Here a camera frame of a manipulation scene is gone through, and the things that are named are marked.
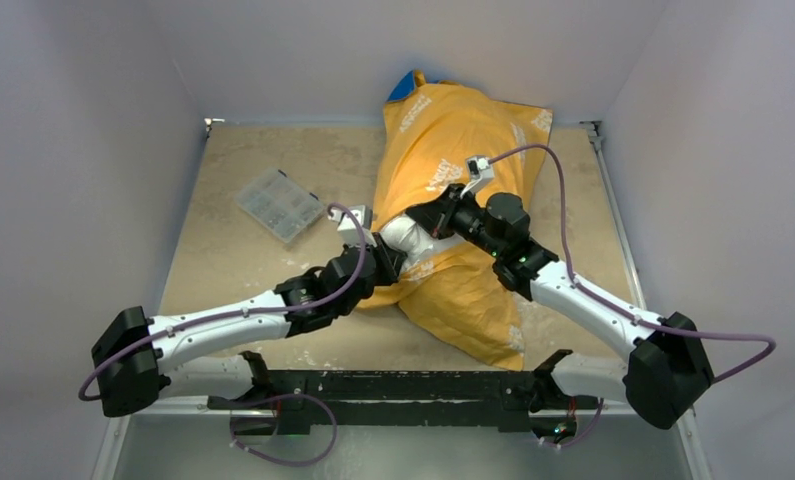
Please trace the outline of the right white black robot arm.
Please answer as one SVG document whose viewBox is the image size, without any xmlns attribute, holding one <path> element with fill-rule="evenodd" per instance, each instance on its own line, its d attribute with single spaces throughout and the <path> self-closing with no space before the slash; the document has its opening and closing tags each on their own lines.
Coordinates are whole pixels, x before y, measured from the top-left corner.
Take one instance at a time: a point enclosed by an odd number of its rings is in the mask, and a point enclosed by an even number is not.
<svg viewBox="0 0 795 480">
<path fill-rule="evenodd" d="M 579 395 L 625 401 L 644 421 L 667 430 L 712 386 L 702 334 L 691 319 L 643 310 L 576 274 L 531 237 L 520 197 L 496 193 L 480 206 L 461 189 L 452 186 L 406 214 L 436 240 L 458 236 L 489 254 L 506 289 L 563 314 L 625 362 L 614 367 L 565 355 L 534 381 L 542 404 L 557 407 Z"/>
</svg>

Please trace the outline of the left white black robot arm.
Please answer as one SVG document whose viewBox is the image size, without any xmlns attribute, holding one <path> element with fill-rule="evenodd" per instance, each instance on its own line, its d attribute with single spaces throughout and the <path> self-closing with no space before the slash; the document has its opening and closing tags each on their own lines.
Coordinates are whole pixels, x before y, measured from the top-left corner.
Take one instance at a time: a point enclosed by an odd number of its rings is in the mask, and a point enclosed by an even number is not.
<svg viewBox="0 0 795 480">
<path fill-rule="evenodd" d="M 169 372 L 190 360 L 247 343 L 309 333 L 349 315 L 377 286 L 398 280 L 407 256 L 376 236 L 345 246 L 323 267 L 216 313 L 156 317 L 140 307 L 121 311 L 91 349 L 91 375 L 109 418 L 138 412 L 171 385 Z"/>
</svg>

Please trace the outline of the white pillow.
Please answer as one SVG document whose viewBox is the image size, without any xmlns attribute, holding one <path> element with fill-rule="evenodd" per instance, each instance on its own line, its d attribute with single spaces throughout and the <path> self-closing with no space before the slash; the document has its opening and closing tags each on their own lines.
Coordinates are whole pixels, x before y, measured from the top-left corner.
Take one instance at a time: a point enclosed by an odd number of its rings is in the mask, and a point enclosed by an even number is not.
<svg viewBox="0 0 795 480">
<path fill-rule="evenodd" d="M 407 281 L 419 281 L 432 275 L 437 259 L 463 243 L 457 236 L 443 240 L 433 239 L 405 214 L 391 219 L 379 233 L 391 247 L 408 255 L 401 270 L 401 279 Z"/>
</svg>

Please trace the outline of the yellow printed pillowcase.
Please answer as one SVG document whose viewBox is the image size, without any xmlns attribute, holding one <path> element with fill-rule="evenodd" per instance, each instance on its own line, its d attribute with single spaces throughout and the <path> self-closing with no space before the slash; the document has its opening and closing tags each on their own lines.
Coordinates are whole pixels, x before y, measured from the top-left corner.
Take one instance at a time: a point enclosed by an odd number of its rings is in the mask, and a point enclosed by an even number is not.
<svg viewBox="0 0 795 480">
<path fill-rule="evenodd" d="M 383 107 L 386 143 L 372 227 L 407 258 L 365 309 L 398 307 L 415 325 L 497 368 L 524 366 L 516 302 L 492 266 L 526 237 L 485 210 L 495 195 L 529 205 L 554 114 L 452 80 L 407 73 Z"/>
</svg>

